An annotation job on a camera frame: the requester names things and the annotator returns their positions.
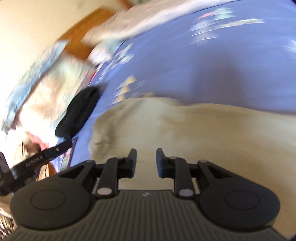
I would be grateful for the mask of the grey sweat pants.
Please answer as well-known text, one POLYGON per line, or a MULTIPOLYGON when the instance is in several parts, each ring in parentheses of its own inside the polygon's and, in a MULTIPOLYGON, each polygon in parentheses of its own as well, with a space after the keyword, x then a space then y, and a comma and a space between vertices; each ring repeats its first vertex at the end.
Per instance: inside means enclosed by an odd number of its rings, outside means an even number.
POLYGON ((131 98, 112 107, 93 125, 88 150, 104 163, 137 150, 135 176, 122 189, 172 189, 160 179, 156 150, 189 163, 208 160, 271 189, 280 199, 274 224, 295 234, 295 116, 220 104, 182 105, 171 98, 131 98))

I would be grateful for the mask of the blue printed bed sheet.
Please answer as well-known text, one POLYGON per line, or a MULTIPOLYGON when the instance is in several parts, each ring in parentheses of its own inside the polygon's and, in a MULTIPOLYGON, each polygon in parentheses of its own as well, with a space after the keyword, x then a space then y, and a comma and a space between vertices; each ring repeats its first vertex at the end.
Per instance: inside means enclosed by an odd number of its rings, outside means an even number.
POLYGON ((233 1, 182 16, 126 40, 91 85, 100 99, 57 157, 58 170, 90 158, 94 121, 121 101, 152 92, 182 103, 295 112, 295 2, 233 1))

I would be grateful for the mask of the black folded garment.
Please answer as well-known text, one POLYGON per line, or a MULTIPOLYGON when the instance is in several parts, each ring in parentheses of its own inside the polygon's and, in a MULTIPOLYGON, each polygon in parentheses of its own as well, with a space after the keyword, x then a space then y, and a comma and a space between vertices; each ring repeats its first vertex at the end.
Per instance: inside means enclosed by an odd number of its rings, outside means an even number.
POLYGON ((55 135, 65 140, 73 139, 91 116, 99 98, 99 87, 81 90, 69 103, 65 116, 55 129, 55 135))

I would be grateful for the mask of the patterned pillow pile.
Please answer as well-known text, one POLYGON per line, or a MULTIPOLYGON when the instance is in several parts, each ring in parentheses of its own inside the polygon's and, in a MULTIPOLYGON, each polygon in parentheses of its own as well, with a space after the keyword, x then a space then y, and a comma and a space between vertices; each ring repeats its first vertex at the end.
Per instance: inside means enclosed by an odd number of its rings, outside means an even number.
POLYGON ((41 148, 58 142, 55 129, 74 96, 88 86, 94 68, 66 51, 67 40, 47 48, 1 103, 1 152, 9 167, 25 159, 29 137, 41 148))

